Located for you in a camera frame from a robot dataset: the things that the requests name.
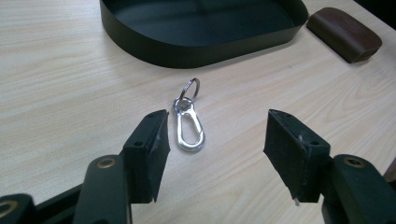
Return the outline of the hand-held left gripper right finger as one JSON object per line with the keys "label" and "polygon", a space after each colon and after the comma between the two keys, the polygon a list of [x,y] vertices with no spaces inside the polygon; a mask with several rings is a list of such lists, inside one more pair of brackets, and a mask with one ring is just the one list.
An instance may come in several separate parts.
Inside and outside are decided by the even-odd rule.
{"label": "hand-held left gripper right finger", "polygon": [[316,203],[320,195],[321,168],[330,161],[331,146],[293,115],[270,109],[263,152],[291,198]]}

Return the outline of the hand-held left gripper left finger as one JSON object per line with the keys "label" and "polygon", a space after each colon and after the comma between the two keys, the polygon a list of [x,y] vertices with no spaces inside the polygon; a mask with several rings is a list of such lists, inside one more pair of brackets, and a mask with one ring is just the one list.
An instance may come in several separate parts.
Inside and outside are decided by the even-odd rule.
{"label": "hand-held left gripper left finger", "polygon": [[168,112],[147,114],[123,146],[130,203],[156,202],[170,152]]}

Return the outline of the silver key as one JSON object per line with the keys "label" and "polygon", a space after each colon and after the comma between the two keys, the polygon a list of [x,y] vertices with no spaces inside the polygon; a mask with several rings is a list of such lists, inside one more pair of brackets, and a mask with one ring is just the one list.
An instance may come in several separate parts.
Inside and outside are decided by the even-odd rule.
{"label": "silver key", "polygon": [[[192,84],[195,85],[195,91],[191,97],[188,97],[187,92]],[[194,105],[194,102],[200,90],[200,86],[201,83],[198,78],[195,77],[189,80],[185,84],[180,95],[173,102],[173,110],[176,116],[176,123],[177,123],[177,144],[183,150],[192,153],[200,151],[205,143],[205,131],[195,111],[195,105]],[[183,134],[184,118],[191,120],[193,128],[197,133],[198,139],[194,143],[189,143],[184,138],[184,134]]]}

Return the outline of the black key rack with tray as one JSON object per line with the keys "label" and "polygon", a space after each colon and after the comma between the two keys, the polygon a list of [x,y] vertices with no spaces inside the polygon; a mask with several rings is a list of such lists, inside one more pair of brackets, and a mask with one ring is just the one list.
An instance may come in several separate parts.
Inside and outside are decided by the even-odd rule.
{"label": "black key rack with tray", "polygon": [[308,18],[302,0],[99,0],[123,50],[167,68],[196,68],[291,41]]}

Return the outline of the brown leather case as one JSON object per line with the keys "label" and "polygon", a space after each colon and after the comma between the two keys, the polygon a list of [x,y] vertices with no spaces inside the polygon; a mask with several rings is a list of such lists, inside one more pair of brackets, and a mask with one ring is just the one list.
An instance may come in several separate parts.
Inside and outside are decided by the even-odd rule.
{"label": "brown leather case", "polygon": [[382,46],[374,31],[334,7],[324,7],[312,14],[306,27],[348,63],[368,60]]}

